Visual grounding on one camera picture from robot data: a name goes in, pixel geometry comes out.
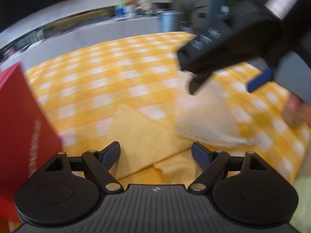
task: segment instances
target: yellow checkered tablecloth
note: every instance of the yellow checkered tablecloth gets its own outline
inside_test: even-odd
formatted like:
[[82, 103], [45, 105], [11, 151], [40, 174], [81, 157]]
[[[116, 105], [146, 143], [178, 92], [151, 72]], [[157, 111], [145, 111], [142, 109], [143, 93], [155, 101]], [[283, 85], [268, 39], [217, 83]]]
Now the yellow checkered tablecloth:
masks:
[[[125, 38], [67, 53], [27, 71], [43, 111], [63, 138], [64, 151], [76, 156], [105, 147], [120, 104], [173, 129], [176, 51], [192, 38], [184, 32]], [[257, 142], [226, 151], [235, 156], [256, 151], [292, 181], [310, 131], [305, 125], [292, 130], [282, 121], [280, 111], [288, 94], [282, 87], [268, 83], [253, 94], [245, 91], [245, 82], [258, 73], [242, 63], [214, 75], [223, 85], [242, 137], [255, 137]]]

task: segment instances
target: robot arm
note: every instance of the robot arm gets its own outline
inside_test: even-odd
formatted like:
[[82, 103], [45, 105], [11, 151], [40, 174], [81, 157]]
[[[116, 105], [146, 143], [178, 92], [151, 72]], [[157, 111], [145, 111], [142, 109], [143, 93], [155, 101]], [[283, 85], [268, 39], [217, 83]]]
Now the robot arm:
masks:
[[[307, 76], [311, 74], [309, 4], [311, 0], [268, 0], [266, 4], [244, 1], [226, 18], [212, 22], [204, 34], [177, 53], [181, 70], [194, 74], [189, 84], [190, 94], [194, 94], [213, 71], [262, 57], [269, 69], [249, 83], [249, 92], [275, 80], [311, 103], [311, 77]], [[301, 62], [289, 66], [286, 57], [292, 53], [296, 53]], [[291, 69], [300, 73], [291, 73]]]

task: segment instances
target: white logo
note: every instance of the white logo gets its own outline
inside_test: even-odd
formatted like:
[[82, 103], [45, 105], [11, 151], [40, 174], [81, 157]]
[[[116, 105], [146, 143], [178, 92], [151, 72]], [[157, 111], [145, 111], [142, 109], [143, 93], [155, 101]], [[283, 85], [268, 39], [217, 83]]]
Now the white logo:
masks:
[[217, 30], [213, 29], [213, 28], [209, 28], [207, 31], [214, 38], [219, 38], [220, 37], [220, 33]]
[[206, 36], [204, 36], [204, 35], [201, 35], [201, 36], [200, 36], [200, 39], [201, 39], [201, 41], [202, 41], [204, 44], [206, 44], [206, 45], [208, 45], [209, 42], [212, 42], [212, 40], [211, 40], [210, 38], [208, 38], [208, 37], [206, 37]]
[[191, 45], [198, 50], [201, 50], [203, 48], [203, 44], [196, 40], [192, 40]]
[[153, 189], [151, 189], [152, 191], [155, 191], [156, 193], [157, 192], [159, 192], [159, 191], [161, 191], [161, 188], [159, 188], [159, 187], [154, 187]]
[[29, 177], [34, 174], [37, 170], [37, 157], [38, 157], [38, 146], [39, 146], [39, 136], [42, 122], [37, 119], [35, 121], [35, 132], [32, 134], [31, 138], [31, 148], [30, 148], [30, 160], [29, 160]]

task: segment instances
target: human hand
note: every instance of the human hand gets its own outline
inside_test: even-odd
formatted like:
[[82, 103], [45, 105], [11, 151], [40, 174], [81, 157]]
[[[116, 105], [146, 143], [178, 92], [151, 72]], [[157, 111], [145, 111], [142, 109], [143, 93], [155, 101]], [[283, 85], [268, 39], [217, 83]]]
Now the human hand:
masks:
[[311, 104], [303, 102], [298, 96], [290, 93], [287, 109], [294, 113], [300, 113], [304, 117], [306, 124], [311, 128]]

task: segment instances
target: blue container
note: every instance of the blue container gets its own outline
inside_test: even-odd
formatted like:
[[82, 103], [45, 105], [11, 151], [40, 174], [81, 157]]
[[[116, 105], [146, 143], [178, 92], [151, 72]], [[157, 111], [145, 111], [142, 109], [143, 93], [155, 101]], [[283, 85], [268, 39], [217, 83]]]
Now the blue container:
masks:
[[159, 15], [161, 32], [178, 32], [180, 31], [180, 23], [182, 13], [175, 10], [164, 10]]

